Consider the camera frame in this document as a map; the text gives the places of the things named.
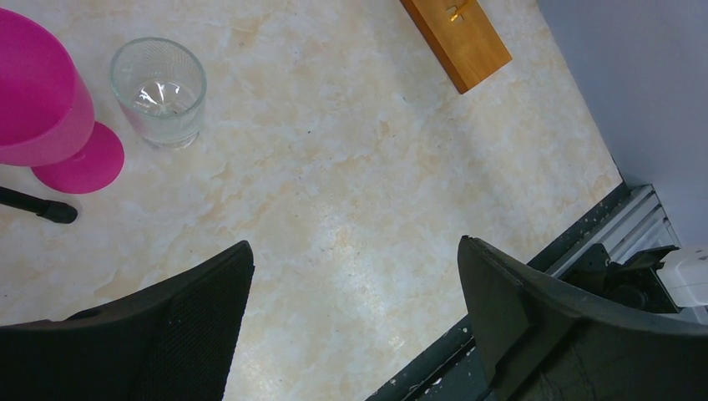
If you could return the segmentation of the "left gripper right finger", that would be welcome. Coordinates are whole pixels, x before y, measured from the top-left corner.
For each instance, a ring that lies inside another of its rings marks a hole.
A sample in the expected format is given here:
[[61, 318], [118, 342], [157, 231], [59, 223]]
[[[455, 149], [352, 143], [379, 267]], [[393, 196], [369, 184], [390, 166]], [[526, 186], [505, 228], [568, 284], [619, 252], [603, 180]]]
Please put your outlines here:
[[533, 331], [482, 352], [499, 400], [704, 400], [707, 328], [642, 312], [537, 271], [464, 236], [458, 272], [471, 316], [488, 290], [523, 296]]

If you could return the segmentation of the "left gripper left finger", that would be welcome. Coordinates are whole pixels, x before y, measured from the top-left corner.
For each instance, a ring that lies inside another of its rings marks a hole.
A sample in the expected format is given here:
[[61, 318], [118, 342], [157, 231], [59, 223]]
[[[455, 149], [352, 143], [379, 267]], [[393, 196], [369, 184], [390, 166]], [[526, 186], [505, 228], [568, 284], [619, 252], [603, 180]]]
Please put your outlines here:
[[1, 329], [4, 400], [221, 400], [254, 276], [250, 244], [62, 321]]

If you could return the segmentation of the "clear wine glass front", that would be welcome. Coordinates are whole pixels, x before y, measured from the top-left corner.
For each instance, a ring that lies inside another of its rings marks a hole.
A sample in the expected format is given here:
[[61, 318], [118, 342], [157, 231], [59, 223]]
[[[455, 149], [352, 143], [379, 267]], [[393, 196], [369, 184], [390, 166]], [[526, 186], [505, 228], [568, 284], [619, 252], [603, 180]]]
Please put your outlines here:
[[109, 84], [124, 116], [146, 142], [182, 149], [198, 137], [207, 77], [185, 46], [157, 37], [129, 41], [112, 57]]

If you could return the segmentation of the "pink wine glass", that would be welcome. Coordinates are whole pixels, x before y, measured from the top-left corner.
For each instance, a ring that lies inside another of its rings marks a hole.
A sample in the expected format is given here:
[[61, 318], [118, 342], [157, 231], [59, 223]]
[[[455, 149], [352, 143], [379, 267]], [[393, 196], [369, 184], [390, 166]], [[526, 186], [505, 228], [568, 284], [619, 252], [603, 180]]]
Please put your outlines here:
[[1, 162], [31, 168], [46, 186], [88, 194], [124, 166], [119, 137], [97, 122], [66, 48], [45, 28], [1, 11]]

